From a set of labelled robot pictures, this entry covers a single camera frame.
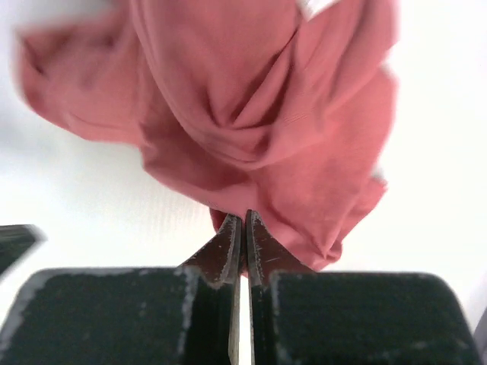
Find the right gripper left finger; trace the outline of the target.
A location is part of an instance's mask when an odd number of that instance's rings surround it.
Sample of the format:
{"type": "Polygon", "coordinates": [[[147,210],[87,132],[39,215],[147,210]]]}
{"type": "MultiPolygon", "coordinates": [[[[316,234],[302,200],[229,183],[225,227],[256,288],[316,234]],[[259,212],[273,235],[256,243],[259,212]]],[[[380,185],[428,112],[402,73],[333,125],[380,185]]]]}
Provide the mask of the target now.
{"type": "Polygon", "coordinates": [[[242,222],[176,268],[57,268],[21,287],[3,364],[236,364],[242,222]]]}

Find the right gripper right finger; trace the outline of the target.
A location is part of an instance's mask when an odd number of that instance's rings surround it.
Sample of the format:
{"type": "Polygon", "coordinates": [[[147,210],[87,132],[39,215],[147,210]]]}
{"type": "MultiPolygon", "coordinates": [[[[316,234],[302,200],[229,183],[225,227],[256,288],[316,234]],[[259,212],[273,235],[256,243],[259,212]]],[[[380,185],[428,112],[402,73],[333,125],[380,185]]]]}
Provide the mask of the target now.
{"type": "Polygon", "coordinates": [[[254,364],[478,364],[450,287],[425,273],[315,272],[246,216],[254,364]]]}

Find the pink t shirt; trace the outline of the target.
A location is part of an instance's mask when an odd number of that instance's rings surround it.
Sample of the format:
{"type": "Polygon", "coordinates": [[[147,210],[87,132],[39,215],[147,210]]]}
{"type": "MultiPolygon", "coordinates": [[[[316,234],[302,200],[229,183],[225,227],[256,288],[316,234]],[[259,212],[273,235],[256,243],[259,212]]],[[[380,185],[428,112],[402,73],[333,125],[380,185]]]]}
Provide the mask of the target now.
{"type": "Polygon", "coordinates": [[[395,109],[394,1],[117,1],[21,31],[30,107],[142,153],[159,182],[226,214],[257,211],[320,270],[380,201],[395,109]]]}

